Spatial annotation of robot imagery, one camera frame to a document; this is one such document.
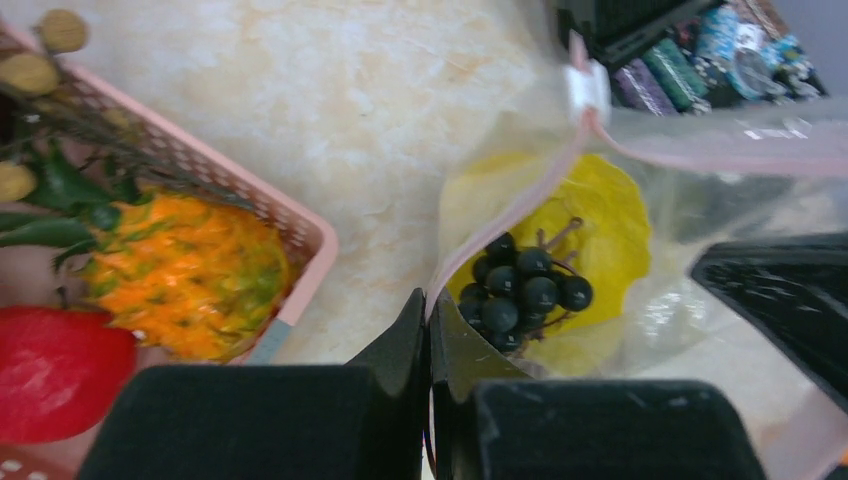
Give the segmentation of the yellow napa cabbage toy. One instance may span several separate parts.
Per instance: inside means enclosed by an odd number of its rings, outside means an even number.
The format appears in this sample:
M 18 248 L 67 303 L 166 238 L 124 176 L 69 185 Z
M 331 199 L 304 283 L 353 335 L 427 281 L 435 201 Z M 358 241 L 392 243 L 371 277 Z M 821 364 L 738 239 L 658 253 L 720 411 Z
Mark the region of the yellow napa cabbage toy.
M 504 153 L 476 160 L 450 174 L 439 206 L 439 241 L 454 253 L 526 192 L 548 178 L 549 159 Z M 583 226 L 554 248 L 557 256 L 577 252 L 573 266 L 585 274 L 597 297 L 584 313 L 548 327 L 516 356 L 507 356 L 532 375 L 585 376 L 599 370 L 619 349 L 623 309 L 631 286 L 650 270 L 652 228 L 636 182 L 599 155 L 577 157 L 545 201 L 526 217 L 508 224 L 520 246 L 541 229 L 552 238 L 573 217 Z

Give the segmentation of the dark black grape bunch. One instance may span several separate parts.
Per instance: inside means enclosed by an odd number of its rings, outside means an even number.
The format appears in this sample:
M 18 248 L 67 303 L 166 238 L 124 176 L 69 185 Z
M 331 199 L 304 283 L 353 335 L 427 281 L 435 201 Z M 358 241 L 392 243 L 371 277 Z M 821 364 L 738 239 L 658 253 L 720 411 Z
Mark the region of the dark black grape bunch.
M 546 328 L 592 304 L 594 288 L 573 266 L 577 252 L 554 257 L 554 248 L 583 224 L 573 217 L 550 239 L 539 229 L 526 247 L 504 232 L 472 263 L 472 280 L 460 289 L 457 308 L 499 353 L 518 355 L 528 341 L 542 339 Z

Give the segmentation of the clear zip top bag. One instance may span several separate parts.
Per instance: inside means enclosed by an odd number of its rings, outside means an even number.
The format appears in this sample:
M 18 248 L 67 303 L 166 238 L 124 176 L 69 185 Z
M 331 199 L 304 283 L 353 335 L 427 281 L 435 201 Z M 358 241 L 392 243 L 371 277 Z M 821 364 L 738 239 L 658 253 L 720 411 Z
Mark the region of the clear zip top bag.
M 448 175 L 447 479 L 822 479 L 847 451 L 847 101 L 661 117 L 567 61 Z

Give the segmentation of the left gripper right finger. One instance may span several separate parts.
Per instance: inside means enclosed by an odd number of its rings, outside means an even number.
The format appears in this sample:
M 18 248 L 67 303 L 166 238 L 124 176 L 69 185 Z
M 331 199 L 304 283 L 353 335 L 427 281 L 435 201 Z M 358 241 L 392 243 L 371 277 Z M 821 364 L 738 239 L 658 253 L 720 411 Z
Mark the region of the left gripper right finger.
M 537 380 L 430 301 L 438 479 L 761 479 L 735 408 L 698 380 Z

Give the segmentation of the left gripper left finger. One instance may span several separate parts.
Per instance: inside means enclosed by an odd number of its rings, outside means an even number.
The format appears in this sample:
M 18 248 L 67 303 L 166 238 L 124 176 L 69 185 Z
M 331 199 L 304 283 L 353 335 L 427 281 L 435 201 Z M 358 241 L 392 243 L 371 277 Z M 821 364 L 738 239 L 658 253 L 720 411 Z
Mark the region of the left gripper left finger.
M 424 295 L 335 365 L 156 366 L 122 391 L 81 479 L 417 479 Z

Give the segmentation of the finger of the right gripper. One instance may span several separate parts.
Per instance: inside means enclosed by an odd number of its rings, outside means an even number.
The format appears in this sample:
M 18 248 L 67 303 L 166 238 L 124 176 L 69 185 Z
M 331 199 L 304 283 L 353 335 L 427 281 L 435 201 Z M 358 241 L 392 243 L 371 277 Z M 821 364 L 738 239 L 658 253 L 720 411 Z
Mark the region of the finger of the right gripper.
M 847 235 L 717 243 L 691 278 L 847 408 Z

